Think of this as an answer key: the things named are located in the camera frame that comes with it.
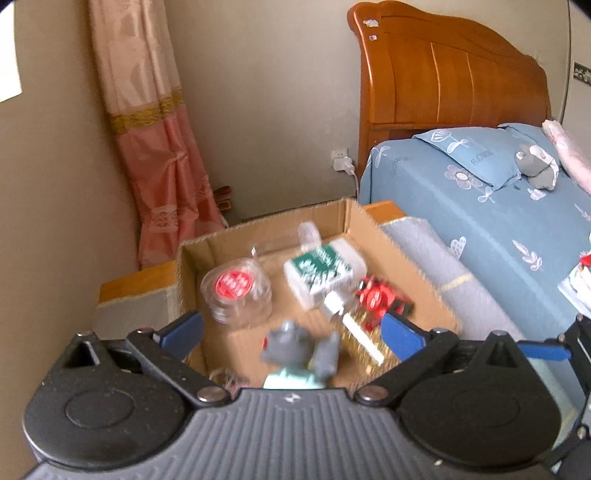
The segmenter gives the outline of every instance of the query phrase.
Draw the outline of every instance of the gray toy figure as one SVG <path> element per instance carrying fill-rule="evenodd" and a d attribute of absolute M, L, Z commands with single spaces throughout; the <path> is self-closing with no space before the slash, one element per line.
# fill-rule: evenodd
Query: gray toy figure
<path fill-rule="evenodd" d="M 265 338 L 261 360 L 281 369 L 267 376 L 263 388 L 308 390 L 325 388 L 339 362 L 340 337 L 333 332 L 318 342 L 293 320 L 284 320 L 280 330 Z"/>
<path fill-rule="evenodd" d="M 535 189 L 554 190 L 558 179 L 558 164 L 543 148 L 537 145 L 520 145 L 515 155 L 519 171 L 528 177 Z"/>

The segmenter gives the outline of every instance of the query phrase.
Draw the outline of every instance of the wooden bed frame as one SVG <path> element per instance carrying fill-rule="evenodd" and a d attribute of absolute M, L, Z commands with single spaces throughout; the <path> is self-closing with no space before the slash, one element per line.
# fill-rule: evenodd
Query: wooden bed frame
<path fill-rule="evenodd" d="M 440 127 L 540 126 L 544 70 L 488 27 L 402 2 L 360 3 L 347 19 L 361 48 L 357 174 L 385 140 Z"/>

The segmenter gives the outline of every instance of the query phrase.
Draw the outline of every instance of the clear plastic container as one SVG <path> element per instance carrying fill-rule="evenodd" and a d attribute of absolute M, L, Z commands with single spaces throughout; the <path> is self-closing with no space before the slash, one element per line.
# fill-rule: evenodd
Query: clear plastic container
<path fill-rule="evenodd" d="M 209 271 L 201 292 L 212 317 L 233 328 L 264 322 L 271 314 L 271 282 L 251 258 L 240 258 Z"/>
<path fill-rule="evenodd" d="M 300 247 L 302 253 L 318 248 L 322 244 L 320 232 L 314 222 L 303 222 L 297 230 L 280 235 L 276 238 L 257 242 L 252 246 L 251 255 L 257 259 L 281 250 Z"/>

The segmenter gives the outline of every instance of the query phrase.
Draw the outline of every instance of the gold curtain trim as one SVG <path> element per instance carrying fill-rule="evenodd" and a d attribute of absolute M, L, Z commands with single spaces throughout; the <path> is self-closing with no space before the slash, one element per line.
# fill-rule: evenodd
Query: gold curtain trim
<path fill-rule="evenodd" d="M 173 90 L 170 96 L 163 98 L 148 108 L 127 115 L 110 115 L 111 125 L 116 135 L 123 135 L 134 128 L 147 127 L 160 122 L 183 103 L 183 91 L 180 89 Z"/>

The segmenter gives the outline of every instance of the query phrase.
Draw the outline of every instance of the cardboard box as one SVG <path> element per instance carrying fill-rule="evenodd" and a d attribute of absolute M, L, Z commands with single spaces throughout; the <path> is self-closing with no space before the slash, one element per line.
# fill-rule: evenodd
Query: cardboard box
<path fill-rule="evenodd" d="M 259 360 L 262 343 L 269 330 L 279 327 L 284 319 L 293 319 L 315 336 L 326 336 L 332 331 L 332 325 L 318 310 L 305 312 L 300 307 L 287 285 L 282 266 L 296 255 L 296 250 L 278 252 L 261 260 L 273 289 L 273 310 L 269 319 L 261 325 L 232 330 L 216 322 L 207 311 L 199 288 L 203 276 L 212 268 L 230 260 L 249 257 L 251 246 L 260 239 L 293 231 L 301 222 L 308 220 L 317 225 L 325 241 L 345 237 L 363 255 L 370 273 L 386 278 L 403 289 L 415 301 L 411 320 L 419 327 L 425 330 L 443 327 L 459 333 L 459 321 L 422 272 L 359 204 L 343 199 L 258 219 L 181 245 L 176 259 L 180 312 L 200 310 L 206 324 L 201 344 L 190 355 L 191 367 L 204 375 L 216 368 L 230 368 L 247 377 L 253 387 L 260 387 L 265 377 L 277 370 L 276 366 Z M 369 381 L 365 369 L 341 351 L 339 371 L 332 380 L 332 386 L 351 387 L 365 381 Z"/>

